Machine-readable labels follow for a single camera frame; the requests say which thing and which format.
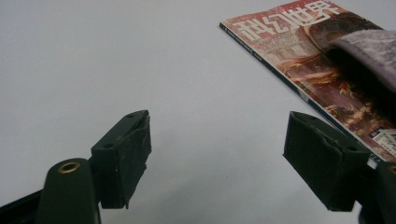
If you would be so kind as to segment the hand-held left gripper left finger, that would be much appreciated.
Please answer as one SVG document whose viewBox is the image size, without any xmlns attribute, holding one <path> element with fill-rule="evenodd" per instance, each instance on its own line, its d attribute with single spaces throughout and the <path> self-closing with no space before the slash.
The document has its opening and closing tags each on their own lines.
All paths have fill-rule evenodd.
<svg viewBox="0 0 396 224">
<path fill-rule="evenodd" d="M 128 207 L 151 153 L 149 112 L 124 116 L 93 147 L 98 200 L 105 209 Z"/>
</svg>

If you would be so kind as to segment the glossy paperback magazine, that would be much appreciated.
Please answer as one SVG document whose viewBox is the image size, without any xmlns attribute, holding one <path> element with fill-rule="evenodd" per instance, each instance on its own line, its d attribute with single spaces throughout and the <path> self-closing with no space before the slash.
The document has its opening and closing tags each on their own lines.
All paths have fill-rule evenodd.
<svg viewBox="0 0 396 224">
<path fill-rule="evenodd" d="M 396 108 L 371 93 L 380 83 L 352 70 L 340 43 L 379 26 L 330 0 L 296 0 L 219 27 L 374 160 L 396 162 Z"/>
</svg>

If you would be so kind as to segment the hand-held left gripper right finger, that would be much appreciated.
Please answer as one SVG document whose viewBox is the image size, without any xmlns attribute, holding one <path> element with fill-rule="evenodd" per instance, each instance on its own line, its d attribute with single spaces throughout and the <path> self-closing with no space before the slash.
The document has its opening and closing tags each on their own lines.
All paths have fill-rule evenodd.
<svg viewBox="0 0 396 224">
<path fill-rule="evenodd" d="M 351 211 L 370 151 L 316 117 L 290 112 L 283 156 L 331 211 Z"/>
</svg>

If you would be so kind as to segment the grey striped cloth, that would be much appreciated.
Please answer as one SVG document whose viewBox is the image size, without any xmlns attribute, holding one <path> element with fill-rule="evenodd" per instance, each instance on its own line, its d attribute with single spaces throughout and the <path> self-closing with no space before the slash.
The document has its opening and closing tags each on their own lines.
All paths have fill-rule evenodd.
<svg viewBox="0 0 396 224">
<path fill-rule="evenodd" d="M 389 91 L 396 93 L 396 31 L 361 30 L 329 43 L 363 64 Z"/>
</svg>

